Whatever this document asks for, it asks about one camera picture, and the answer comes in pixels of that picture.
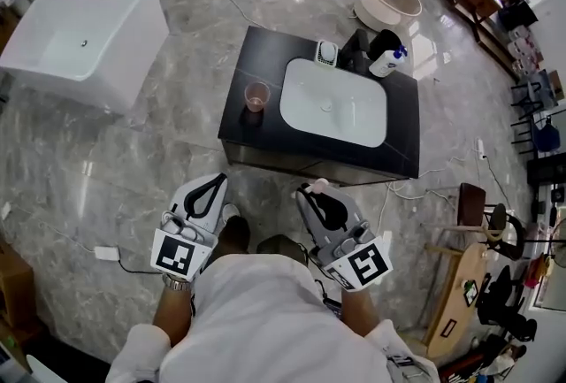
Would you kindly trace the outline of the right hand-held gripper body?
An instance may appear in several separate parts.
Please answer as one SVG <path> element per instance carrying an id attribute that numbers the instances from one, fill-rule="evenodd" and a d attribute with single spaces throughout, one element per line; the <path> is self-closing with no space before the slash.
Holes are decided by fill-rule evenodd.
<path id="1" fill-rule="evenodd" d="M 333 240 L 320 235 L 309 257 L 328 278 L 348 292 L 379 284 L 393 270 L 389 251 L 392 233 L 375 235 L 367 220 L 354 224 Z"/>

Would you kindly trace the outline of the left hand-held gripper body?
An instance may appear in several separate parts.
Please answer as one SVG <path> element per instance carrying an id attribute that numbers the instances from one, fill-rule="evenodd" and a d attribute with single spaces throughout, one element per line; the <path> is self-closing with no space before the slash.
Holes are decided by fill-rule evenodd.
<path id="1" fill-rule="evenodd" d="M 165 211 L 154 232 L 150 266 L 192 282 L 204 269 L 217 245 L 218 237 L 214 233 Z"/>

